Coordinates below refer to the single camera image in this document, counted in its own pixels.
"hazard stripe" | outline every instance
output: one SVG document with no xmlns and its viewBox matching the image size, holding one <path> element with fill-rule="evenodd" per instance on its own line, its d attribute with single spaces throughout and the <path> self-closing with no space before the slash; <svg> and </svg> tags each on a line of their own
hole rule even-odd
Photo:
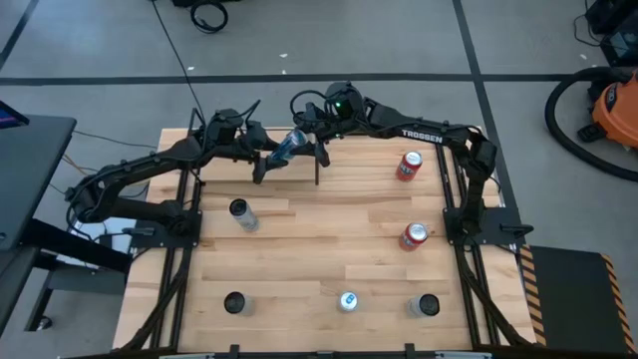
<svg viewBox="0 0 638 359">
<path fill-rule="evenodd" d="M 531 254 L 531 247 L 524 245 L 520 251 L 520 269 L 525 286 L 525 298 L 527 299 L 527 309 L 529 320 L 534 330 L 534 336 L 538 344 L 547 345 L 545 339 L 545 327 L 542 325 L 542 312 L 540 311 L 540 298 L 538 298 L 538 287 L 536 286 L 536 267 Z"/>
<path fill-rule="evenodd" d="M 529 270 L 523 270 L 522 271 L 522 276 L 524 276 L 525 278 L 531 280 L 532 282 L 536 282 L 536 276 L 533 275 Z"/>
<path fill-rule="evenodd" d="M 530 292 L 538 295 L 538 288 L 536 288 L 535 285 L 529 283 L 528 281 L 525 281 L 525 289 L 529 290 Z"/>
<path fill-rule="evenodd" d="M 611 257 L 606 254 L 600 254 L 602 259 L 605 261 L 605 266 L 607 267 L 607 273 L 609 274 L 609 283 L 611 284 L 611 292 L 614 296 L 614 302 L 616 303 L 616 307 L 618 308 L 618 318 L 620 319 L 620 326 L 622 327 L 622 331 L 625 333 L 625 344 L 627 344 L 627 349 L 630 354 L 636 353 L 636 345 L 634 345 L 633 339 L 631 339 L 631 329 L 629 329 L 629 320 L 627 320 L 627 310 L 622 303 L 622 297 L 620 296 L 620 285 L 618 285 L 618 277 L 616 276 L 616 271 L 614 270 L 614 265 L 611 262 Z"/>
<path fill-rule="evenodd" d="M 527 297 L 527 303 L 531 303 L 537 307 L 540 307 L 540 300 L 538 300 L 538 298 L 531 294 L 525 294 L 525 297 Z"/>
<path fill-rule="evenodd" d="M 536 268 L 534 268 L 534 264 L 532 262 L 530 262 L 527 259 L 521 259 L 520 260 L 520 264 L 522 264 L 522 266 L 524 266 L 525 268 L 529 269 L 529 270 L 535 270 Z"/>
</svg>

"can lid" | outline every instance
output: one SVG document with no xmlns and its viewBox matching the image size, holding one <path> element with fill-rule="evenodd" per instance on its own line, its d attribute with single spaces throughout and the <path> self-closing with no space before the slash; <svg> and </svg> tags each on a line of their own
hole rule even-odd
<svg viewBox="0 0 638 359">
<path fill-rule="evenodd" d="M 339 304 L 344 310 L 354 310 L 357 307 L 357 294 L 353 292 L 344 292 L 341 294 Z"/>
<path fill-rule="evenodd" d="M 416 151 L 406 153 L 406 162 L 412 166 L 418 166 L 423 162 L 421 154 Z"/>
<path fill-rule="evenodd" d="M 230 214 L 232 215 L 242 215 L 246 213 L 246 209 L 248 208 L 248 203 L 246 203 L 245 199 L 238 198 L 230 203 Z"/>
<path fill-rule="evenodd" d="M 237 314 L 243 310 L 243 306 L 246 304 L 246 299 L 243 294 L 239 292 L 231 292 L 226 295 L 223 300 L 223 307 L 230 314 Z"/>
<path fill-rule="evenodd" d="M 428 230 L 426 227 L 420 223 L 412 223 L 410 224 L 410 237 L 416 241 L 424 241 L 428 239 Z"/>
<path fill-rule="evenodd" d="M 424 314 L 435 316 L 439 314 L 439 298 L 434 294 L 425 294 L 419 299 L 419 309 Z"/>
</svg>

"wooden tabletop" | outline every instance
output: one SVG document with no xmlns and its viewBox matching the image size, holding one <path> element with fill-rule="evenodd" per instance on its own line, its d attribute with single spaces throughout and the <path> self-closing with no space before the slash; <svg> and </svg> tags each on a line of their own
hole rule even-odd
<svg viewBox="0 0 638 359">
<path fill-rule="evenodd" d="M 269 135 L 281 140 L 287 131 Z M 163 130 L 160 149 L 184 135 Z M 471 348 L 454 250 L 445 237 L 434 147 L 348 137 L 327 149 L 332 165 L 320 170 L 319 185 L 314 160 L 303 157 L 268 173 L 262 185 L 251 182 L 247 164 L 216 159 L 202 171 L 202 235 L 190 265 L 180 352 L 227 352 L 231 344 L 259 352 L 400 351 L 405 343 L 417 350 Z M 424 164 L 413 181 L 400 182 L 395 169 L 406 151 L 419 151 Z M 456 183 L 452 167 L 450 173 Z M 177 182 L 178 173 L 153 179 L 149 201 L 174 198 Z M 244 232 L 228 213 L 238 197 L 259 218 L 258 231 Z M 487 205 L 499 204 L 493 183 L 486 184 L 484 198 Z M 430 237 L 406 252 L 398 240 L 412 221 L 426 224 Z M 493 246 L 481 250 L 493 301 L 523 337 L 535 341 L 513 255 Z M 153 249 L 134 263 L 114 347 L 130 340 L 155 306 L 164 254 Z M 356 312 L 337 310 L 337 296 L 345 290 L 357 293 Z M 253 316 L 224 311 L 223 298 L 231 291 L 255 299 Z M 407 301 L 424 293 L 439 297 L 441 312 L 410 318 Z M 475 306 L 487 343 L 476 298 Z M 171 310 L 167 314 L 164 344 Z"/>
</svg>

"vacuum hose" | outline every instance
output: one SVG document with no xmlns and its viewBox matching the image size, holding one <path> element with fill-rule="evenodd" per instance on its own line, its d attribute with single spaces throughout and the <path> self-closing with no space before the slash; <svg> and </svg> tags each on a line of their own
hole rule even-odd
<svg viewBox="0 0 638 359">
<path fill-rule="evenodd" d="M 558 126 L 556 122 L 556 103 L 562 95 L 571 85 L 578 81 L 597 81 L 608 80 L 611 82 L 627 82 L 630 76 L 622 73 L 619 69 L 614 68 L 590 68 L 580 70 L 573 74 L 566 80 L 563 80 L 554 91 L 549 95 L 547 103 L 545 104 L 545 123 L 551 135 L 561 144 L 566 150 L 570 151 L 576 157 L 585 161 L 586 163 L 596 167 L 597 169 L 616 176 L 624 180 L 638 181 L 638 172 L 630 171 L 618 167 L 612 163 L 609 163 L 600 157 L 593 155 L 592 153 L 584 150 L 581 146 L 572 141 Z"/>
</svg>

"computer screen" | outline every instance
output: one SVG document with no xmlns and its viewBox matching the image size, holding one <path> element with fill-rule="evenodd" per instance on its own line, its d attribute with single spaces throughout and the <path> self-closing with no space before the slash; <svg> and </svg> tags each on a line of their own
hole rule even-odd
<svg viewBox="0 0 638 359">
<path fill-rule="evenodd" d="M 29 125 L 29 119 L 0 101 L 0 130 Z"/>
</svg>

